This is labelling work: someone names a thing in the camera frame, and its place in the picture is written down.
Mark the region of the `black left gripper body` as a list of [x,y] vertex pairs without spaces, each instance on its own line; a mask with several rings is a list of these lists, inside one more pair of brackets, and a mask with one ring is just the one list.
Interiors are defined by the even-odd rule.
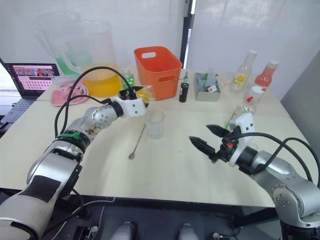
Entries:
[[118,96],[122,99],[122,100],[135,100],[137,99],[137,93],[134,92],[134,90],[132,89],[132,87],[120,90],[118,92]]

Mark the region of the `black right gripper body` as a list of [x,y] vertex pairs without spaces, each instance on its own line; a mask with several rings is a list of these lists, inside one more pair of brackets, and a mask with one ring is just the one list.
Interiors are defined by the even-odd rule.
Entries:
[[218,160],[222,160],[225,163],[230,161],[231,156],[233,155],[233,153],[238,147],[239,141],[237,139],[229,140],[229,138],[233,136],[237,136],[240,133],[241,133],[240,127],[235,127],[232,131],[230,131],[230,134],[228,134],[225,137],[220,137],[221,138],[220,149],[215,153],[213,160],[211,160],[212,163],[216,163]]

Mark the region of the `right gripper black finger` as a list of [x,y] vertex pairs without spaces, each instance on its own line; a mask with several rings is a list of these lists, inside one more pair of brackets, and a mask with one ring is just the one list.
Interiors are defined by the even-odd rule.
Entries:
[[189,140],[200,152],[208,156],[210,160],[214,159],[216,154],[215,149],[207,144],[203,139],[196,136],[189,136]]
[[230,134],[230,131],[217,124],[208,124],[206,127],[216,136],[225,137]]

